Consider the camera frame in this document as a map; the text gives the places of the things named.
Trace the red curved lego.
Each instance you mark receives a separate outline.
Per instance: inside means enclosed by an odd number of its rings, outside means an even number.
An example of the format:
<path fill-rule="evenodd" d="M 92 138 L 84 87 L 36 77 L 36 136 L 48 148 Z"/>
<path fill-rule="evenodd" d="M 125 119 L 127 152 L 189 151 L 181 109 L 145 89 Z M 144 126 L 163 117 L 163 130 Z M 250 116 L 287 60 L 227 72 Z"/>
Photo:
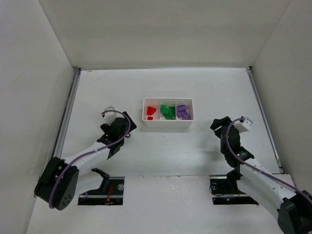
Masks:
<path fill-rule="evenodd" d="M 152 116 L 156 112 L 156 108 L 148 106 L 147 107 L 147 115 Z"/>

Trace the green two-stud lego brick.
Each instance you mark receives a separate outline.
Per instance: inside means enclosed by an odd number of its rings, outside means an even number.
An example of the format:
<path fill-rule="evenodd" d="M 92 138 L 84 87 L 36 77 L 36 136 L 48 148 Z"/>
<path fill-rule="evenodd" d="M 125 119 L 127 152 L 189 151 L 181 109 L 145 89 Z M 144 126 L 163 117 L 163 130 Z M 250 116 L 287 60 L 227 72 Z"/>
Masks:
<path fill-rule="evenodd" d="M 171 118 L 172 117 L 171 114 L 170 114 L 170 110 L 169 109 L 162 109 L 161 113 L 163 114 L 163 116 L 165 118 Z"/>

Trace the large purple arch lego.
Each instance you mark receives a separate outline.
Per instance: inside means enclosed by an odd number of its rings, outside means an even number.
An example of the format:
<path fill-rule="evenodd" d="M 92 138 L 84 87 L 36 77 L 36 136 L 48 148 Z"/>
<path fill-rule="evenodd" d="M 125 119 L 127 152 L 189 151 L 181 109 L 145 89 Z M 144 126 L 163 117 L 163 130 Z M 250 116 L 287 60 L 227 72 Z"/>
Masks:
<path fill-rule="evenodd" d="M 177 118 L 182 118 L 184 115 L 187 115 L 187 106 L 186 105 L 179 105 L 176 106 L 176 116 Z"/>

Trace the green square lego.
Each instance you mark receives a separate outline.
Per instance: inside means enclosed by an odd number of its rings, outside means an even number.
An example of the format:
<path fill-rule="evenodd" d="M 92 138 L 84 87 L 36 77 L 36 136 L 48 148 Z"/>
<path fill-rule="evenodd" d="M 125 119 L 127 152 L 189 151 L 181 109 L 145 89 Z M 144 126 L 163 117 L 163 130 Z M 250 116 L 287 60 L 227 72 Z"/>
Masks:
<path fill-rule="evenodd" d="M 176 115 L 176 108 L 174 106 L 169 107 L 169 115 L 175 116 Z"/>
<path fill-rule="evenodd" d="M 160 105 L 160 112 L 163 114 L 163 115 L 167 115 L 168 114 L 168 108 L 166 107 L 166 105 Z"/>

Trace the long green lego plate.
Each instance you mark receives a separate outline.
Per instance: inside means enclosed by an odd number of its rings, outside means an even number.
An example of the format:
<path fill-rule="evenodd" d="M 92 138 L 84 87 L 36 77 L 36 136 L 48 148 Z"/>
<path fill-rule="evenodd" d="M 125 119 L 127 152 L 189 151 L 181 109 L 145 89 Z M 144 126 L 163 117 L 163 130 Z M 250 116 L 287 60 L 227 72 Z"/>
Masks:
<path fill-rule="evenodd" d="M 175 115 L 164 115 L 166 120 L 176 120 Z"/>

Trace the small purple curved lego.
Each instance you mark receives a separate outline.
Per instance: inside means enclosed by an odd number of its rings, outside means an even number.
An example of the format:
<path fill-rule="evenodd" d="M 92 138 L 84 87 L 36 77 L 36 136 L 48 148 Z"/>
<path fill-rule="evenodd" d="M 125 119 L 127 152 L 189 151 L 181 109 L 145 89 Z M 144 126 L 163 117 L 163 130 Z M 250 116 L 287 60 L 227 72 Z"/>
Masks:
<path fill-rule="evenodd" d="M 183 115 L 183 120 L 191 120 L 191 115 L 190 114 L 184 114 Z"/>

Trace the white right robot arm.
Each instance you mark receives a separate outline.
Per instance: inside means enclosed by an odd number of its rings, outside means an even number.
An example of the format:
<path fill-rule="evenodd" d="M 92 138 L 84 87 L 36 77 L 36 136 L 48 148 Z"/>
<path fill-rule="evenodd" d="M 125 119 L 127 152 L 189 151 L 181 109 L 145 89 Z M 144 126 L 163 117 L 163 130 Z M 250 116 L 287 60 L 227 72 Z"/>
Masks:
<path fill-rule="evenodd" d="M 232 168 L 226 178 L 211 179 L 214 197 L 246 194 L 264 207 L 285 234 L 308 234 L 312 231 L 312 196 L 305 190 L 277 178 L 245 149 L 240 135 L 250 130 L 247 117 L 214 119 L 210 129 L 220 140 L 220 152 Z"/>

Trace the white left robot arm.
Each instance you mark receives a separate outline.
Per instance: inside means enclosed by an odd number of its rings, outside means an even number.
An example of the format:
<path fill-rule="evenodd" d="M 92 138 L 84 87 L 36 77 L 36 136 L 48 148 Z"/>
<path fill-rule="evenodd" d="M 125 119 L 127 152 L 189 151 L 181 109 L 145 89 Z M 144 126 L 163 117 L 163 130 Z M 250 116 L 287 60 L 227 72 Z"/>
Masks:
<path fill-rule="evenodd" d="M 34 195 L 47 202 L 49 208 L 61 211 L 75 195 L 112 194 L 114 187 L 110 185 L 110 176 L 97 168 L 97 164 L 117 154 L 137 125 L 126 111 L 105 110 L 102 115 L 107 113 L 120 116 L 100 126 L 103 135 L 92 146 L 76 155 L 64 159 L 53 157 L 48 161 Z"/>

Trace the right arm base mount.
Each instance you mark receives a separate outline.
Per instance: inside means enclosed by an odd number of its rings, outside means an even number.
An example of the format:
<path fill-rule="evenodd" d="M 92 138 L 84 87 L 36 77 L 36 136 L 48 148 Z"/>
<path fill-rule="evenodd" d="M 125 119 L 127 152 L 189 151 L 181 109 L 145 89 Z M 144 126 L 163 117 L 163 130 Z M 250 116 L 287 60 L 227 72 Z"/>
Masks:
<path fill-rule="evenodd" d="M 211 176 L 209 190 L 214 205 L 259 205 L 253 198 L 237 187 L 234 170 L 226 175 Z"/>

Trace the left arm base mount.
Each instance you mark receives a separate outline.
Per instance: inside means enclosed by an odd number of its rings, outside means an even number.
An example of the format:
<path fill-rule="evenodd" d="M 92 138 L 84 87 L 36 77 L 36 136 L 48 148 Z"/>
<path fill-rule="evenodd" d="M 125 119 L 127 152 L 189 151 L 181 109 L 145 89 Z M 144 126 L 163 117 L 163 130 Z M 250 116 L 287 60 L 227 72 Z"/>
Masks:
<path fill-rule="evenodd" d="M 94 168 L 78 179 L 76 195 L 80 206 L 121 206 L 125 178 L 110 176 Z"/>

